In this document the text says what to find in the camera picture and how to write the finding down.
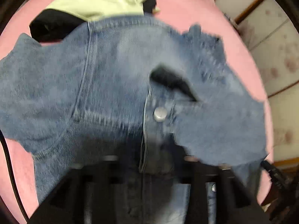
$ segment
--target yellow garment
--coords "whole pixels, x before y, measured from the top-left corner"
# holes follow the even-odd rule
[[[85,21],[95,21],[112,15],[143,15],[146,0],[55,0],[46,9],[69,13]]]

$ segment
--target yellow and black garment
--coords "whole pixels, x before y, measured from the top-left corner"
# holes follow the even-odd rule
[[[115,15],[153,13],[156,0],[55,0],[29,25],[32,38],[50,42],[65,38],[85,21]]]

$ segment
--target black cable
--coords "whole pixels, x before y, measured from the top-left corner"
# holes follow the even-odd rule
[[[3,147],[3,150],[4,150],[6,164],[7,164],[8,173],[9,173],[9,178],[10,178],[11,185],[13,187],[13,192],[15,194],[15,197],[17,199],[17,203],[18,203],[19,208],[20,208],[20,210],[23,214],[23,217],[25,218],[26,222],[28,222],[29,217],[28,217],[28,215],[25,211],[25,208],[23,206],[23,203],[21,201],[21,198],[20,198],[20,195],[19,195],[19,192],[18,192],[18,189],[17,189],[17,184],[16,184],[16,181],[15,181],[15,177],[13,175],[13,167],[11,165],[11,160],[10,160],[10,155],[9,155],[7,143],[6,143],[6,140],[5,140],[4,135],[3,135],[1,130],[0,130],[0,141],[1,141],[1,144],[2,144],[2,147]]]

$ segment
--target blue denim fabric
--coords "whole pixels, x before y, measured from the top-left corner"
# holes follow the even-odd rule
[[[153,82],[158,66],[180,75],[198,101]],[[151,16],[113,17],[46,47],[22,34],[1,60],[0,81],[0,128],[32,153],[39,202],[72,164],[96,163],[125,146],[131,172],[116,190],[118,222],[183,223],[189,186],[172,177],[161,149],[170,133],[188,154],[228,163],[258,189],[263,103],[226,65],[221,40],[197,25],[179,34]],[[153,118],[157,107],[167,110],[164,122]],[[215,193],[207,186],[213,223]]]

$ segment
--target pink tablecloth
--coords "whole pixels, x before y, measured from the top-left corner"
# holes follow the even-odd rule
[[[18,36],[24,32],[30,35],[29,23],[53,0],[30,0],[10,20],[0,36],[0,58],[6,56],[13,48]],[[238,75],[249,93],[256,100],[264,102],[267,134],[268,160],[273,160],[273,133],[270,107],[261,77],[251,55],[220,10],[214,0],[157,0],[161,12],[157,18],[172,25],[178,31],[189,29],[192,24],[200,24],[207,33],[221,36],[224,43],[227,63]],[[38,207],[34,183],[33,160],[19,143],[8,140],[13,170],[17,187],[29,216]],[[0,195],[14,217],[20,222],[25,220],[18,208],[9,180],[5,157],[0,148]],[[270,189],[266,173],[261,179],[258,201],[262,202]]]

